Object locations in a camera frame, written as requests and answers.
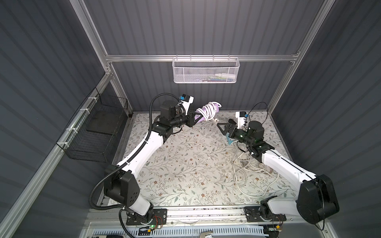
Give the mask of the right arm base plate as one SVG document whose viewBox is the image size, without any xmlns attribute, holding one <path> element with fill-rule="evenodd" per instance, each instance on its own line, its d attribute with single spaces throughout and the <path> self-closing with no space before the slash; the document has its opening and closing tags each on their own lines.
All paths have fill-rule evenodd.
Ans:
<svg viewBox="0 0 381 238">
<path fill-rule="evenodd" d="M 287 220 L 284 214 L 273 214 L 265 206 L 246 206 L 244 213 L 247 222 L 285 222 Z"/>
</svg>

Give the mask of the teal power strip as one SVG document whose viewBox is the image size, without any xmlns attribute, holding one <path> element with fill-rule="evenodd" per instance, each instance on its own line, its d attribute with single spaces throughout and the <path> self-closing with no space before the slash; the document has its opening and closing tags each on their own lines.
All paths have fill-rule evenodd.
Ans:
<svg viewBox="0 0 381 238">
<path fill-rule="evenodd" d="M 235 139 L 232 139 L 232 138 L 230 137 L 230 134 L 229 134 L 229 133 L 227 133 L 225 136 L 226 136 L 228 145 L 232 145 L 232 144 L 235 142 Z"/>
</svg>

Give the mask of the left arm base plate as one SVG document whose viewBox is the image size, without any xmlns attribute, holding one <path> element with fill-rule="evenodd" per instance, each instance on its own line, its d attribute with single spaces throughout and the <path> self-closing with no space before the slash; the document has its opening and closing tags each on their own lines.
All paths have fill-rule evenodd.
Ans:
<svg viewBox="0 0 381 238">
<path fill-rule="evenodd" d="M 165 225 L 167 221 L 167 209 L 153 208 L 149 209 L 146 215 L 138 213 L 128 214 L 126 225 L 140 226 L 140 225 Z"/>
</svg>

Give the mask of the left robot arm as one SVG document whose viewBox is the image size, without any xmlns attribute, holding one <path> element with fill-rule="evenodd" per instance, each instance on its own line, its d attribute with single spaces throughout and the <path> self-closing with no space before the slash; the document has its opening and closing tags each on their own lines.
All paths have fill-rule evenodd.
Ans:
<svg viewBox="0 0 381 238">
<path fill-rule="evenodd" d="M 194 126 L 198 120 L 189 112 L 194 97 L 183 95 L 178 102 L 167 100 L 160 107 L 160 115 L 154 120 L 149 112 L 149 128 L 145 138 L 116 166 L 117 172 L 104 181 L 104 195 L 119 202 L 122 207 L 140 216 L 149 216 L 152 204 L 140 195 L 138 175 L 153 153 L 173 134 L 173 129 Z"/>
</svg>

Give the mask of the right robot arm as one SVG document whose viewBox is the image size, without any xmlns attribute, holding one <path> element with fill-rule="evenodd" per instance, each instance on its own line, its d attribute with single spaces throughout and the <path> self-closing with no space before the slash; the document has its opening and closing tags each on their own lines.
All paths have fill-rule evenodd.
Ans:
<svg viewBox="0 0 381 238">
<path fill-rule="evenodd" d="M 283 157 L 265 142 L 265 130 L 260 122 L 249 122 L 247 130 L 238 128 L 232 121 L 218 123 L 217 127 L 229 139 L 243 143 L 252 158 L 274 169 L 296 188 L 298 195 L 295 198 L 274 195 L 261 201 L 259 214 L 264 221 L 271 221 L 277 215 L 292 215 L 315 225 L 339 212 L 332 180 L 326 175 L 318 176 Z"/>
</svg>

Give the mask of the purple power strip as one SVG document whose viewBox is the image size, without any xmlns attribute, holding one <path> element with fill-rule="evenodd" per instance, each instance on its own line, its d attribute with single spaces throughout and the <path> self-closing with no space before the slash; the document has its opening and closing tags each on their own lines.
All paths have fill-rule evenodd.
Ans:
<svg viewBox="0 0 381 238">
<path fill-rule="evenodd" d="M 202 108 L 196 109 L 196 112 L 201 113 L 201 121 L 212 121 L 212 122 L 218 122 L 218 119 L 215 119 L 216 113 L 219 112 L 219 109 L 221 108 L 221 104 L 218 102 L 209 102 L 208 104 L 204 105 Z"/>
</svg>

